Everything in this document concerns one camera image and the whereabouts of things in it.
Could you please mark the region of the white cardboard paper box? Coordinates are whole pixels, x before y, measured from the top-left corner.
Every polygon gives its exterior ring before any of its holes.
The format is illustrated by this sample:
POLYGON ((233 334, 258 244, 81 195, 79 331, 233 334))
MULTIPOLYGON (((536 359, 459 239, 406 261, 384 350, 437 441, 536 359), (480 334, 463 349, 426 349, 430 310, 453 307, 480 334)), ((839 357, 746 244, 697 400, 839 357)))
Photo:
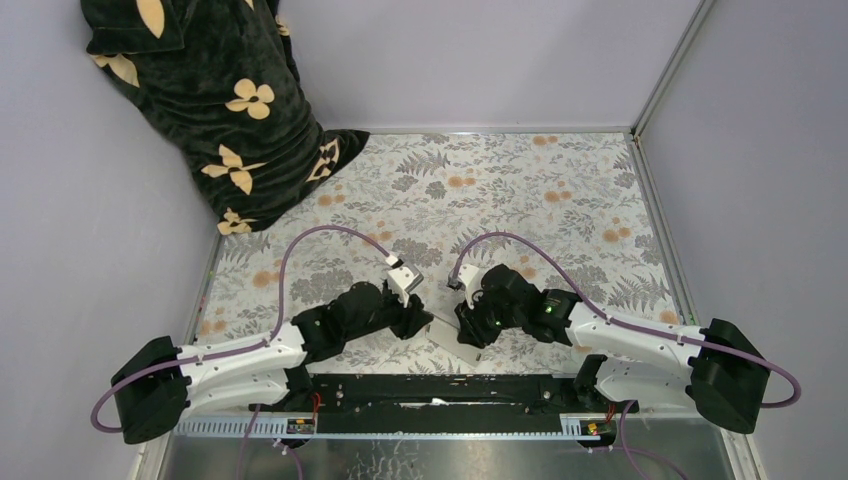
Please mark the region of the white cardboard paper box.
POLYGON ((475 357, 480 352, 476 347, 460 343, 458 336, 458 328, 439 317, 434 317, 425 327, 425 337, 428 340, 456 356, 475 357))

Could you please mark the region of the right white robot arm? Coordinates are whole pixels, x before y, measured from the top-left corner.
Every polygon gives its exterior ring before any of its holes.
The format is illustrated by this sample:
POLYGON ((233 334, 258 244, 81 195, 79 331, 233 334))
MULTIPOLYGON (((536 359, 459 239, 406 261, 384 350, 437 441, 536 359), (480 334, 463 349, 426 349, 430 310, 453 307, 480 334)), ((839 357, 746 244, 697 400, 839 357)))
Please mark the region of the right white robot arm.
POLYGON ((576 293, 540 290, 504 265, 483 271, 463 264, 448 285, 465 295, 455 308, 462 344, 484 348, 517 328, 541 343, 591 348, 573 381, 583 410, 634 401, 691 409, 740 434, 755 430, 770 373, 730 322, 651 327, 635 317, 595 312, 576 293))

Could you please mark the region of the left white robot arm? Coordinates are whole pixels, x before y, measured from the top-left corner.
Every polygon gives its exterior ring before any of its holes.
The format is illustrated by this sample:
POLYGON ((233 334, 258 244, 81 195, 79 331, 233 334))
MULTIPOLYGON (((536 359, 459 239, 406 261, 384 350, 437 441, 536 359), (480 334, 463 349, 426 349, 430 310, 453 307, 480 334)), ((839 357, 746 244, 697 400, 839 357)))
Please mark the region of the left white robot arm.
POLYGON ((418 295, 402 301, 388 285, 359 282, 284 322, 274 338, 176 346, 170 337, 158 337, 111 379, 117 430, 134 445, 200 412, 277 403, 299 410, 310 397, 307 365, 335 357, 348 342, 382 329, 407 340, 432 320, 418 295))

